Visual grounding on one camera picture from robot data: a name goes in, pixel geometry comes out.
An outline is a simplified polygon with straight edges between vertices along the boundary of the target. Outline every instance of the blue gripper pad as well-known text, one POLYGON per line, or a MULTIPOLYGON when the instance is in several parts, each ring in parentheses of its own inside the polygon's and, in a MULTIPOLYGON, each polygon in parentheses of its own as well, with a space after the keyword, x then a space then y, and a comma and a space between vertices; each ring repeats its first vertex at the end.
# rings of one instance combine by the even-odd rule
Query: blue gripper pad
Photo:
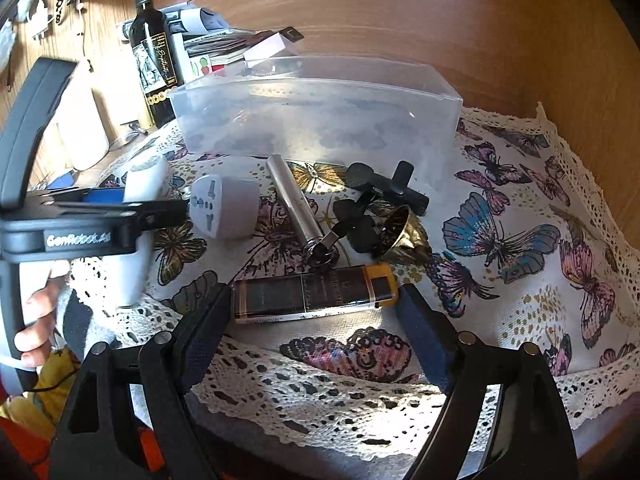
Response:
POLYGON ((426 379, 448 394, 458 350, 456 329, 445 314, 431 309, 412 283, 400 287, 396 314, 426 379))

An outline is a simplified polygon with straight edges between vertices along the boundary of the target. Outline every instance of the yellow butterfly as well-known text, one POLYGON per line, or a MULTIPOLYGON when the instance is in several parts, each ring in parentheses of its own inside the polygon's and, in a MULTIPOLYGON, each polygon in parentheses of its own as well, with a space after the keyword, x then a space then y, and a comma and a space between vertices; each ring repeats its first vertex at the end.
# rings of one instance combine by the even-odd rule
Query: yellow butterfly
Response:
POLYGON ((156 231, 154 250, 162 252, 156 257, 160 259, 158 283, 167 285, 177 278, 184 264, 191 264, 207 250, 207 242, 202 238, 193 238, 193 223, 185 221, 178 227, 167 227, 156 231))
POLYGON ((316 162, 313 165, 304 162, 304 166, 295 162, 288 162, 287 164, 289 165, 291 173, 293 173, 293 178, 296 179, 296 182, 303 192, 313 192, 318 180, 328 186, 339 187, 339 190, 345 189, 344 180, 342 179, 346 171, 344 166, 323 164, 322 162, 316 162))

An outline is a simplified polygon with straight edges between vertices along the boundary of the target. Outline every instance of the plastic bag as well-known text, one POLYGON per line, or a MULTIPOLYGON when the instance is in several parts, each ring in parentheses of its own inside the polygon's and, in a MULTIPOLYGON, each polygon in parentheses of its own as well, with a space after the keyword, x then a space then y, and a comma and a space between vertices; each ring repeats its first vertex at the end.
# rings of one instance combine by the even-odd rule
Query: plastic bag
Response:
POLYGON ((11 22, 7 21, 0 29, 0 73, 4 72, 4 69, 9 63, 9 56, 11 49, 15 43, 15 32, 11 25, 11 22))

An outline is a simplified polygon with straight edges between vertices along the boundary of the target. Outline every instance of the wine bottle label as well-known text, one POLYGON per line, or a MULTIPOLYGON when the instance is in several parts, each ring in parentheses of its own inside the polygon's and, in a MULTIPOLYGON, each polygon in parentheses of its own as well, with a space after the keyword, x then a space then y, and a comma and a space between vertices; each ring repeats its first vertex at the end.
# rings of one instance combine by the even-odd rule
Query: wine bottle label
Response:
POLYGON ((164 32, 134 47, 133 57, 136 59, 138 76, 145 94, 176 85, 178 79, 164 32))

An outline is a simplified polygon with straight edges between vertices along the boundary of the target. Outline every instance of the wooden desk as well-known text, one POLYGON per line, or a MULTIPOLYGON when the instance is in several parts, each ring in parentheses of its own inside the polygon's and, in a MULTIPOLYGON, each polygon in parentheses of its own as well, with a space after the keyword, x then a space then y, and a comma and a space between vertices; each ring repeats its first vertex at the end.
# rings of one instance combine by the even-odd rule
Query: wooden desk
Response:
MULTIPOLYGON (((155 0, 158 7, 174 3, 155 0)), ((608 0, 197 0, 234 26, 294 25, 302 52, 379 56, 429 63, 466 106, 549 118, 603 187, 628 240, 640 246, 640 52, 608 0)), ((114 33, 132 0, 88 0, 85 48, 108 134, 118 108, 138 100, 128 44, 114 33)), ((43 54, 80 57, 76 15, 37 46, 18 31, 19 84, 43 54)), ((0 121, 16 91, 0 99, 0 121)))

